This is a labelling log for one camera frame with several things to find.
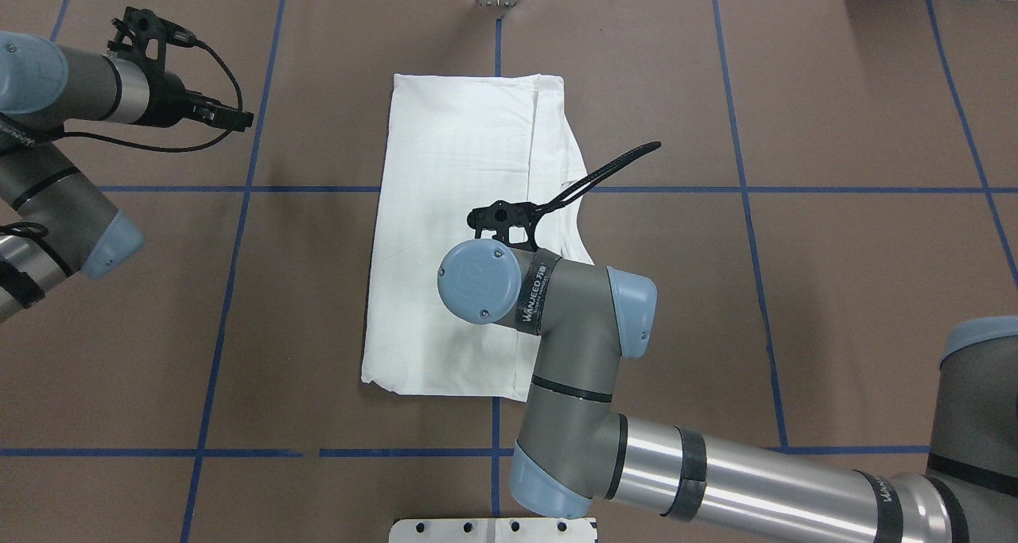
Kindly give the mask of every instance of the black cable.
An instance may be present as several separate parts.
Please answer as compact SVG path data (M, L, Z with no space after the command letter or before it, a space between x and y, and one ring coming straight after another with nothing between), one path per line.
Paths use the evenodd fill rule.
M19 236L22 238L43 238L50 234L46 225L32 221L18 221L9 225L0 225L0 235Z
M601 166L588 176L583 177L581 180L575 181L572 185L566 187L560 195L555 196L552 201L539 206L534 210L534 213L540 215L547 215L552 211L557 211L563 209L563 207L569 205L570 203L581 198L583 194L590 191L591 187L604 181L605 179L612 176L618 170L629 165L630 163L636 161L637 159L645 156L646 154L657 150L661 147L661 142L649 142L643 144L642 146L637 146L629 150L628 152L620 155L609 163Z
M207 51L208 54L211 57L213 57L215 59L215 61L219 64L219 67L223 68L223 71L226 72L226 76L230 78L230 84L233 85L233 90L235 90L236 93L237 93L237 111L241 111L241 112L244 111L244 99L243 99L243 96L240 94L240 84L237 83L236 76L234 76L233 72L230 71L230 68L229 68L229 66L226 65L226 62L224 62L223 59L219 57L219 54L217 54L216 51L213 50L211 46L208 46L208 44L202 42L201 40L195 41L194 42L194 46L201 48L201 50ZM201 144L201 145L197 145L197 146L188 146L186 148L164 148L164 147L161 147L161 146L149 146L149 145L146 145L146 144L134 144L134 142L126 142L124 140L118 140L116 138L110 138L109 135L100 135L98 133L91 133L91 132L88 132L88 131L65 131L65 132L60 133L59 138L88 138L90 140L98 140L100 142L106 142L108 144L114 144L114 145L117 145L117 146L124 146L124 147L127 147L127 148L134 148L134 149L137 149L137 150L145 150L147 152L159 152L159 153L165 153L165 154L182 154L182 153L188 153L188 152L196 152L199 150L204 150L206 148L211 148L212 146L215 146L216 144L219 144L220 142L222 142L223 140L225 140L227 135L229 135L230 133L232 133L232 131L233 131L233 129L227 129L225 131L223 131L222 133L220 133L218 137L213 138L211 141L208 141L208 142L206 142L204 144Z

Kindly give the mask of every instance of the white cloth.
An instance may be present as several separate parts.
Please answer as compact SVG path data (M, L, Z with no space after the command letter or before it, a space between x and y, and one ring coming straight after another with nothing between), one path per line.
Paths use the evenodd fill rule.
M564 106L558 76L396 75L363 382L401 394L526 398L538 337L455 318L439 297L437 271L450 249L473 237L471 209L546 203L586 175ZM579 202L544 217L536 240L591 263L578 212Z

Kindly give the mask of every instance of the black strap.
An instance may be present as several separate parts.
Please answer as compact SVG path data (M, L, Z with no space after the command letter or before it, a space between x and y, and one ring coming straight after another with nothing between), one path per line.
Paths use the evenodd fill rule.
M30 199L36 197L37 195L40 195L44 189L46 189L46 187L49 187L50 185L56 183L57 181L63 179L66 176L73 175L75 173L80 173L80 172L81 171L78 168L76 168L76 167L74 167L72 165L70 167L66 167L65 169L61 169L60 171L57 171L56 173L53 173L51 176L46 177L45 179L42 179L41 181L39 181L35 185L32 185L31 187L29 187L27 189L25 189L24 193L22 193L21 195L17 196L17 199L15 199L14 201L12 201L11 204L10 204L11 209L13 209L14 211L17 211L18 209L21 209L22 205L24 205L25 203L27 203Z
M585 399L589 401L600 401L603 403L612 403L612 394L606 394L604 392L593 392L590 390L584 390L583 388L576 388L568 384L562 384L554 380L548 380L547 378L542 378L536 374L530 379L530 382L534 386L541 386L546 390L551 390L553 392L558 392L560 394L565 394L567 396L573 396L580 399Z
M887 478L855 471L866 478L876 498L876 534L873 536L873 543L901 543L905 537L905 513L902 511L898 492Z
M951 522L951 543L968 543L968 521L954 492L945 482L929 476L923 477L930 482L937 493L941 494L944 507L948 510L948 521Z
M46 296L29 273L17 270L17 267L3 257L0 257L0 288L10 293L22 309L32 307Z
M608 494L605 499L615 498L615 492L619 490L619 482L622 481L622 468L626 463L626 444L629 442L629 420L625 415L619 414L619 449L615 452L615 471L612 472L612 483L608 486Z
M672 506L661 517L688 522L696 517L706 491L706 443L697 431L676 429L682 438L679 489L675 492Z
M926 458L926 469L997 493L1018 497L1018 478L1006 474L970 466L936 453L930 453Z
M530 261L530 268L523 277L523 286L516 300L516 330L527 334L541 334L541 318L545 312L545 298L552 271L562 257L539 249Z

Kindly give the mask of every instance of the gray robot arm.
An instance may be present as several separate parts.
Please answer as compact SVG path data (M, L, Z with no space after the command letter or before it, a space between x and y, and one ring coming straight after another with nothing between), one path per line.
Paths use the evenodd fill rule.
M251 125L242 103L224 106L185 90L166 71L168 45L201 46L219 60L192 33L134 8L114 24L119 33L109 56L0 32L0 198L23 220L0 230L0 322L77 271L103 276L144 242L127 216L53 145L74 135L63 132L66 120L166 127L190 118L225 129L207 145ZM147 54L150 43L158 46L154 58ZM220 63L239 102L239 87Z
M460 318L542 336L511 479L533 512L578 518L600 497L803 543L1018 541L1018 318L945 361L932 435L935 454L1005 478L993 489L932 464L889 480L612 413L620 360L649 338L651 279L473 239L438 280Z

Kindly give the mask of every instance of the cloth fold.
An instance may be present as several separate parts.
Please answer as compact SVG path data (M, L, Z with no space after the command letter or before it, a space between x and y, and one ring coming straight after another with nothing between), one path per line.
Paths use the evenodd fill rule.
M401 394L526 398L539 338L455 318L439 298L438 266L473 237L471 209L546 203L585 175L562 78L397 74L361 380ZM536 239L591 263L578 213L579 202L544 217Z

